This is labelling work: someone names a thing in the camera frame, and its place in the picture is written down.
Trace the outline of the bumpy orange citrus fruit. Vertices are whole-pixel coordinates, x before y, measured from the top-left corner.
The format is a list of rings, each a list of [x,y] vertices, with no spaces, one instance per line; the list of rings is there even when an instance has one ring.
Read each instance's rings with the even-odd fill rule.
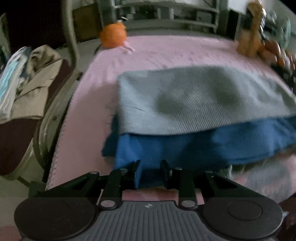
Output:
[[[104,48],[117,48],[124,45],[127,37],[125,25],[121,22],[109,24],[100,32],[100,41]]]

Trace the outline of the pink dog print blanket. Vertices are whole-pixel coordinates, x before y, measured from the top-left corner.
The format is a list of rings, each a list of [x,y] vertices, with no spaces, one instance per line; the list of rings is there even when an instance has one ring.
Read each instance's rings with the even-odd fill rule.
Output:
[[[110,134],[117,104],[118,75],[125,71],[223,65],[266,76],[287,89],[280,77],[258,58],[237,52],[234,41],[190,36],[128,37],[135,51],[115,48],[100,51],[82,76],[59,135],[46,189],[90,171],[107,175],[114,160],[101,156]],[[231,179],[277,203],[295,194],[295,149],[287,149],[254,166],[230,171]],[[177,192],[163,187],[127,190],[124,200],[177,200]]]

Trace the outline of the folded clothes pile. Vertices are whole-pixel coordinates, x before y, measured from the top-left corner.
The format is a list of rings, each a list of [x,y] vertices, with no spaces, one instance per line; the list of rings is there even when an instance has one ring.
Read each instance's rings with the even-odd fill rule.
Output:
[[[1,123],[43,117],[49,87],[62,63],[61,55],[47,45],[16,51],[1,74]]]

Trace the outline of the brown wooden cabinet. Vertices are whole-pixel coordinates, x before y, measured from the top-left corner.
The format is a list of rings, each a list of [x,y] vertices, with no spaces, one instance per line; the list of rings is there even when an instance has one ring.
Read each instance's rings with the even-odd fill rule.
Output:
[[[101,20],[97,3],[82,6],[72,11],[77,42],[99,38]]]

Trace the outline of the grey blue waffle sweater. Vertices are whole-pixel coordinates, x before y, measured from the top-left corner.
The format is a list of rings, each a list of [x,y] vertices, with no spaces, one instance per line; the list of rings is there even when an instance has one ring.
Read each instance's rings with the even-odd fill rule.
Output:
[[[295,145],[295,96],[268,78],[222,66],[125,72],[102,149],[114,168],[139,162],[137,188],[173,168],[219,170]]]

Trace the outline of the orange juice bottle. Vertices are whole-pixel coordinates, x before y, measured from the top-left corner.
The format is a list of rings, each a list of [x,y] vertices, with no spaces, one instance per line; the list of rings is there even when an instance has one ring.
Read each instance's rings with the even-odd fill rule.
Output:
[[[246,8],[243,27],[238,40],[237,51],[249,58],[256,57],[261,45],[261,29],[264,9],[261,1],[251,1]]]

